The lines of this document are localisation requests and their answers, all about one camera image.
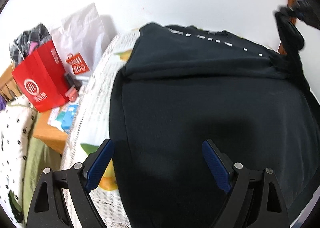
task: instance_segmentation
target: green cloth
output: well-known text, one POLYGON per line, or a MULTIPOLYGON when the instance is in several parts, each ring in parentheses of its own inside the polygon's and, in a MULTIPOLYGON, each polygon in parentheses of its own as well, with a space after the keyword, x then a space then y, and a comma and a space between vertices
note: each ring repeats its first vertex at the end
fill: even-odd
POLYGON ((58 152, 48 147, 41 140, 31 137, 23 185, 23 213, 26 223, 33 192, 42 171, 46 167, 57 171, 60 168, 60 163, 61 155, 58 152))

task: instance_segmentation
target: red paper bag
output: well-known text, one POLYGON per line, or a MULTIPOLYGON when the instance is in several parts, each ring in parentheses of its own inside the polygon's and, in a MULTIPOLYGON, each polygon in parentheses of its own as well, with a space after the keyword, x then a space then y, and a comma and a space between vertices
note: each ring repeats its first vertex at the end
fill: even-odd
POLYGON ((66 59, 66 62, 72 66, 73 74, 75 75, 90 71, 80 53, 75 55, 68 54, 68 59, 66 59))
POLYGON ((49 41, 20 63, 12 76, 20 90, 41 113, 64 105, 69 86, 65 69, 52 41, 49 41))

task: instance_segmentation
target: black device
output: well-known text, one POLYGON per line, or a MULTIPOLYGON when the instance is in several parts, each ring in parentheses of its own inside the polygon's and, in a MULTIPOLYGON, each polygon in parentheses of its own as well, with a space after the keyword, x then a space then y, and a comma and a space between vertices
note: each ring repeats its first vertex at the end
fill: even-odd
POLYGON ((307 0, 297 0, 292 7, 281 7, 280 13, 287 17, 296 17, 320 30, 320 20, 307 0))
MULTIPOLYGON (((83 228, 106 228, 89 196, 108 166, 114 143, 106 139, 83 163, 68 170, 44 169, 35 189, 27 228, 73 227, 62 189, 69 189, 83 228)), ((202 153, 218 187, 228 195, 212 228, 289 228, 289 218, 273 170, 246 169, 232 163, 211 140, 202 144, 202 153)))

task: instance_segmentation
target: black t-shirt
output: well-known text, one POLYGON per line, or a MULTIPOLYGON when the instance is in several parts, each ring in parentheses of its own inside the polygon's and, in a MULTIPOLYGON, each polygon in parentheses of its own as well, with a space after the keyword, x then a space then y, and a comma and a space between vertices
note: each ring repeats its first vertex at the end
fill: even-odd
POLYGON ((110 106, 116 179, 132 227, 210 226, 226 196, 203 159, 206 139, 248 169, 271 167, 293 221, 320 184, 319 105, 295 70, 229 32, 141 28, 110 106))

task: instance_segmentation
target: white patterned fabric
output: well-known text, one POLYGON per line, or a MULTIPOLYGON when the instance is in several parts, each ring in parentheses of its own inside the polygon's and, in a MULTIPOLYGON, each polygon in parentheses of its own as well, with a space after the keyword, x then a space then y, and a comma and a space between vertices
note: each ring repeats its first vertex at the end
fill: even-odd
MULTIPOLYGON (((117 72, 125 64, 118 55, 114 55, 113 48, 122 37, 123 34, 118 34, 110 43, 91 76, 84 94, 80 96, 79 107, 63 152, 61 170, 69 169, 74 163, 83 162, 86 159, 87 154, 81 144, 100 146, 106 138, 109 138, 112 86, 117 72)), ((64 196, 74 228, 81 227, 68 190, 64 191, 64 196)), ((130 228, 117 188, 107 191, 99 186, 90 193, 90 196, 109 228, 130 228)))
POLYGON ((0 204, 13 224, 25 226, 22 211, 23 178, 28 136, 36 110, 23 95, 0 112, 0 204))

